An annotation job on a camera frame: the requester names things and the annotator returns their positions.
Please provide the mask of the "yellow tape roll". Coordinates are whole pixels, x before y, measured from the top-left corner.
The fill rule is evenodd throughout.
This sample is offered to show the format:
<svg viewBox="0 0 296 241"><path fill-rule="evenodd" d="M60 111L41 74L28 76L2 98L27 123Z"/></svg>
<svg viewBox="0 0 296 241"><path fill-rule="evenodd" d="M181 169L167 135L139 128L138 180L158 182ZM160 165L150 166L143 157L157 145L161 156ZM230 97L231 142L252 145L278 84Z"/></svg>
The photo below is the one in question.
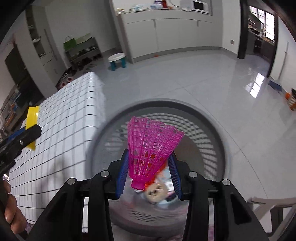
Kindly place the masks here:
<svg viewBox="0 0 296 241"><path fill-rule="evenodd" d="M39 117L39 106L29 107L27 118L26 118L25 129L27 130L30 127L36 125L38 123L38 117Z"/></svg>

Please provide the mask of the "pink plastic shuttlecock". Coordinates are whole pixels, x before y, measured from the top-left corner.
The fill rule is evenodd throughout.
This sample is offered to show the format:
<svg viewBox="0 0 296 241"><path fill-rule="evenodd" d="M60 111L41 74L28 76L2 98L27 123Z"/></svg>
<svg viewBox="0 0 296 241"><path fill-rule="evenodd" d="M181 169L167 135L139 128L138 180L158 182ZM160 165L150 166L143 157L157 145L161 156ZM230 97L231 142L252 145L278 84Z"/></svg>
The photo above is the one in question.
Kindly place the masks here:
<svg viewBox="0 0 296 241"><path fill-rule="evenodd" d="M127 125L131 187L144 190L184 137L175 126L158 120L132 117Z"/></svg>

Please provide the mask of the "grey perforated trash basket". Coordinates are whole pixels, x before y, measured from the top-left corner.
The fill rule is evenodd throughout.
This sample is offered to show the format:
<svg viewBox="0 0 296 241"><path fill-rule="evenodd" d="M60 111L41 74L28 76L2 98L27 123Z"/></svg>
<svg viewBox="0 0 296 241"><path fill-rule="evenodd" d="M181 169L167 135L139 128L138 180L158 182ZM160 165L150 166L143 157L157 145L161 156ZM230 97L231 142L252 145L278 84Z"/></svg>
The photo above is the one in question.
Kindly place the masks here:
<svg viewBox="0 0 296 241"><path fill-rule="evenodd" d="M111 221L148 237L167 236L185 226L188 201L173 186L168 157L213 181L229 173L229 156L213 121L184 102L154 99L121 110L94 135L86 154L86 175L93 177L110 163L127 157L121 196L109 203Z"/></svg>

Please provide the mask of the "white checkered tablecloth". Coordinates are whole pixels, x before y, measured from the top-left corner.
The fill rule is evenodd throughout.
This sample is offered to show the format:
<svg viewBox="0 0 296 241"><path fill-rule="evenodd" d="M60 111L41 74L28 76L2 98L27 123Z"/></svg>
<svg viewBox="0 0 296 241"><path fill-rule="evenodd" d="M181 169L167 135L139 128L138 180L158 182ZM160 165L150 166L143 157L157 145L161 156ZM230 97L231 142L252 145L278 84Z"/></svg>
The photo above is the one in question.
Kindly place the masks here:
<svg viewBox="0 0 296 241"><path fill-rule="evenodd" d="M67 179L87 179L86 151L106 120L103 85L88 72L40 104L42 134L36 148L25 148L9 174L11 192L28 223L37 221Z"/></svg>

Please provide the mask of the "beige plastic chair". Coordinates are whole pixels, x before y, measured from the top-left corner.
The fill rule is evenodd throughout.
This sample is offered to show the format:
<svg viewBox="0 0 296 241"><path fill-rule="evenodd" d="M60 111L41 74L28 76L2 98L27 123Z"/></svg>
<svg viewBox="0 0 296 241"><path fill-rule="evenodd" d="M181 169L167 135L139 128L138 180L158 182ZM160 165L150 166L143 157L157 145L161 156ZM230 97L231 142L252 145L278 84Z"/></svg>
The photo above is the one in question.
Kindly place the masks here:
<svg viewBox="0 0 296 241"><path fill-rule="evenodd" d="M269 240L295 240L295 197L284 199L264 199L252 197L247 203L258 220L267 213L271 218Z"/></svg>

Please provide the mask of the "light blue tissue packet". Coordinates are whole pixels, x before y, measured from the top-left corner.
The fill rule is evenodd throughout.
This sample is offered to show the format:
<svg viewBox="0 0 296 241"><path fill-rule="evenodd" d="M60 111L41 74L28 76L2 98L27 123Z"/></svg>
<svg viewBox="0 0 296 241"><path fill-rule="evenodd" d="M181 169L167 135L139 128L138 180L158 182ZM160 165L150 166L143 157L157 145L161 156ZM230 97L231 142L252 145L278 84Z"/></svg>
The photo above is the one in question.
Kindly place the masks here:
<svg viewBox="0 0 296 241"><path fill-rule="evenodd" d="M165 168L156 174L155 182L165 184L168 190L174 189L170 170L168 168Z"/></svg>

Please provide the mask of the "beige sloth plush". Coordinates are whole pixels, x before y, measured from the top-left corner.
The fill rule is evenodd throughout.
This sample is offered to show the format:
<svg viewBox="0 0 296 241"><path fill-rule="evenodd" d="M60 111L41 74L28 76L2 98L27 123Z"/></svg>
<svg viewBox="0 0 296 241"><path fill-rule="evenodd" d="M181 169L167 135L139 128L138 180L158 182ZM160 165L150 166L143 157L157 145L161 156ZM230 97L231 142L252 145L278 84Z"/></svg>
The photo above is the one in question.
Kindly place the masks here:
<svg viewBox="0 0 296 241"><path fill-rule="evenodd" d="M145 190L144 195L149 203L157 204L168 197L168 188L163 183L153 183Z"/></svg>

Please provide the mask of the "red plastic bag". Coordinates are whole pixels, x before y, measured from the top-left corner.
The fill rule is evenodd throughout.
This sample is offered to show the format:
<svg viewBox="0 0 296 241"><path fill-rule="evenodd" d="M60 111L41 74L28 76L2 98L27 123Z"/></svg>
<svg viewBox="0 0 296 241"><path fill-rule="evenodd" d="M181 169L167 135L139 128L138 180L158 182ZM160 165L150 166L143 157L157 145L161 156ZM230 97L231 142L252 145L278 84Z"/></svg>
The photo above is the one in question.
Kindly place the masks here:
<svg viewBox="0 0 296 241"><path fill-rule="evenodd" d="M166 166L167 166L167 163L164 162L161 165L161 167L158 169L158 171L154 174L153 178L149 182L145 183L145 186L144 186L145 189L147 189L148 186L152 185L155 182L157 176L163 172L163 170L166 168Z"/></svg>

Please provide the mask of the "green handbag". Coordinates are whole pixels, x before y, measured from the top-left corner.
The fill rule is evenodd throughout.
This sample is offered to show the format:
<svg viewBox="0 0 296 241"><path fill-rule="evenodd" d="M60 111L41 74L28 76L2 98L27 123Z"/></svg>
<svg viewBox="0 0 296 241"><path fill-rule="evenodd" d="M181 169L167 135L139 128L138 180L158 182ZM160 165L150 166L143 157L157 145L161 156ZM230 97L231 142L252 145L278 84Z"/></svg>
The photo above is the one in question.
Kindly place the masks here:
<svg viewBox="0 0 296 241"><path fill-rule="evenodd" d="M71 38L70 36L67 36L65 38L65 42L63 43L64 50L69 51L70 49L73 49L77 46L76 40L74 38Z"/></svg>

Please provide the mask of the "grey shoe rack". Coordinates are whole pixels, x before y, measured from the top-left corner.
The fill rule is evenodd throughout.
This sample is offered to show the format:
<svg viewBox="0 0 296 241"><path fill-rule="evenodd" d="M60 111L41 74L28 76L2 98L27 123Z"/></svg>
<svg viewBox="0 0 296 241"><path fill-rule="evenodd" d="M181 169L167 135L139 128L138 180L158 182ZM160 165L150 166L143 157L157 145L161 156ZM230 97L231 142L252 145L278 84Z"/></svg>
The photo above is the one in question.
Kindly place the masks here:
<svg viewBox="0 0 296 241"><path fill-rule="evenodd" d="M65 55L74 69L82 70L85 65L90 64L93 60L102 58L95 37L77 44L74 48L65 52Z"/></svg>

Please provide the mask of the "white stool teal legs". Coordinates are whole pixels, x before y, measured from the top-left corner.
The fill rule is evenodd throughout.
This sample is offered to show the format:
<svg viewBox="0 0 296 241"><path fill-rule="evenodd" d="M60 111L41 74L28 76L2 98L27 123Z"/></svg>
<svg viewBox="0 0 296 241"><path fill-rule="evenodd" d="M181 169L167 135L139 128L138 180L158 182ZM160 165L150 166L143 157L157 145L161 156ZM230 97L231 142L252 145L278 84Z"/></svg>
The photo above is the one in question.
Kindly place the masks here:
<svg viewBox="0 0 296 241"><path fill-rule="evenodd" d="M122 68L126 68L126 60L125 60L126 55L124 53L116 53L108 57L108 61L110 63L110 67L112 71L116 70L116 63L118 61L121 62Z"/></svg>

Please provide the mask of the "white cabinet counter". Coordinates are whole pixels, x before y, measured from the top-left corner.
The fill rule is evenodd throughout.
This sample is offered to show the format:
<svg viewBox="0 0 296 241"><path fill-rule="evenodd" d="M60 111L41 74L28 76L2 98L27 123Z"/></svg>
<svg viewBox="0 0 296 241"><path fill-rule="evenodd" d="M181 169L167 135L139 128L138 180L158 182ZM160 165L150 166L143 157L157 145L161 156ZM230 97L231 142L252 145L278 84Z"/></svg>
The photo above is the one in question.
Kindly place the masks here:
<svg viewBox="0 0 296 241"><path fill-rule="evenodd" d="M182 9L145 9L117 15L122 47L131 63L178 52L222 47L222 1L210 14Z"/></svg>

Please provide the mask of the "white microwave oven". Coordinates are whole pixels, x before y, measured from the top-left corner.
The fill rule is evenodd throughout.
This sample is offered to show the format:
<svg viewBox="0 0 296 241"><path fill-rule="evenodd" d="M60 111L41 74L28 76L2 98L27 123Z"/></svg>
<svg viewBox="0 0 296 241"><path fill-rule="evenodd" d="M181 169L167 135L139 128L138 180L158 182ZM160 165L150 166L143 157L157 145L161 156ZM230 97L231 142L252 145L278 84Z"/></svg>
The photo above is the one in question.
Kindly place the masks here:
<svg viewBox="0 0 296 241"><path fill-rule="evenodd" d="M203 1L192 1L191 10L208 14L209 13L209 6L207 3L203 2Z"/></svg>

